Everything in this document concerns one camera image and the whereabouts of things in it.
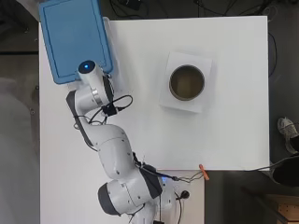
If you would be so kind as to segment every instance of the orange clamp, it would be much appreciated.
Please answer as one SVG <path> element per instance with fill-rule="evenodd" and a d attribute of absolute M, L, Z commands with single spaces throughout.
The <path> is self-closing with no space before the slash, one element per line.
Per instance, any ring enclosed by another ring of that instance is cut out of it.
<path fill-rule="evenodd" d="M 202 171 L 205 180 L 209 180 L 208 174 L 206 173 L 205 168 L 202 164 L 199 164 L 199 169 Z"/>

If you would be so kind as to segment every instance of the white table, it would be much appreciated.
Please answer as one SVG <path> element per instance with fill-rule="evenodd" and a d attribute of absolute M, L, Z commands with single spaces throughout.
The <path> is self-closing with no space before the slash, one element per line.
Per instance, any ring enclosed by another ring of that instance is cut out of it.
<path fill-rule="evenodd" d="M 207 169 L 236 170 L 268 164 L 266 18 L 113 21 L 111 25 L 135 101 L 109 122 L 127 132 L 140 159 L 145 157 L 159 169 L 176 170 L 196 170 L 198 163 Z M 170 50 L 214 60 L 214 82 L 206 91 L 209 107 L 203 114 L 186 116 L 158 105 Z M 126 223 L 127 217 L 106 215 L 97 201 L 97 190 L 108 178 L 98 156 L 73 128 L 65 102 L 68 88 L 52 81 L 42 35 L 39 60 L 41 223 Z M 176 188 L 192 193 L 181 223 L 204 223 L 204 181 Z"/>

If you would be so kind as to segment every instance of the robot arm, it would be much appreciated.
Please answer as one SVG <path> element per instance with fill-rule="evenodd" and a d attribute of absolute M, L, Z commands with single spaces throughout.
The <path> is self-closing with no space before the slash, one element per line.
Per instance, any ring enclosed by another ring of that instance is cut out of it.
<path fill-rule="evenodd" d="M 143 207 L 135 220 L 152 224 L 156 213 L 153 200 L 162 193 L 161 179 L 135 166 L 129 139 L 122 128 L 109 124 L 92 125 L 86 120 L 89 111 L 111 104 L 113 90 L 102 69 L 94 62 L 82 63 L 78 72 L 85 85 L 69 92 L 66 101 L 84 141 L 98 151 L 103 168 L 112 179 L 99 189 L 99 202 L 106 213 L 118 216 L 133 214 Z"/>

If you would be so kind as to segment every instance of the blue tray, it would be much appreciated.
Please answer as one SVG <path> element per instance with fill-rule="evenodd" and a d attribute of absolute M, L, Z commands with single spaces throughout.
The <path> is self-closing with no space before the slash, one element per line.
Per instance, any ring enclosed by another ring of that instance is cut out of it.
<path fill-rule="evenodd" d="M 39 5 L 41 27 L 57 84 L 79 79 L 78 66 L 97 62 L 105 73 L 113 70 L 98 0 L 52 0 Z"/>

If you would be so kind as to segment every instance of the shoe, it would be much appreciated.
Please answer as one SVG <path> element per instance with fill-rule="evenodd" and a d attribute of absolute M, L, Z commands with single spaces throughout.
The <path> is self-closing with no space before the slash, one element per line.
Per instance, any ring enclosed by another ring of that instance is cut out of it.
<path fill-rule="evenodd" d="M 299 135 L 294 123 L 290 119 L 280 118 L 280 119 L 278 119 L 278 130 L 281 134 L 284 135 L 284 138 L 286 139 L 285 145 L 286 145 L 287 150 L 291 154 L 298 153 L 298 151 L 295 150 L 290 143 L 290 138 L 294 138 Z"/>

